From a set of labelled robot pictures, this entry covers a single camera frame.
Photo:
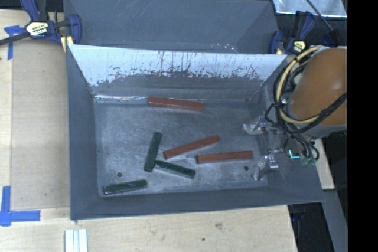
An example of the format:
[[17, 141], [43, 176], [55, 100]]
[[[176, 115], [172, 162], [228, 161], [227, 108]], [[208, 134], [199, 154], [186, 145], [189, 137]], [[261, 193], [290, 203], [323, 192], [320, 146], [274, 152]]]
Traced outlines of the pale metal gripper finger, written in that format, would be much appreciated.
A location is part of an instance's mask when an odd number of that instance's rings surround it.
[[274, 155], [265, 155], [262, 160], [257, 164], [255, 172], [253, 173], [253, 179], [255, 181], [261, 181], [262, 178], [269, 172], [278, 171], [279, 164]]
[[266, 131], [265, 122], [244, 123], [242, 130], [247, 134], [263, 134]]

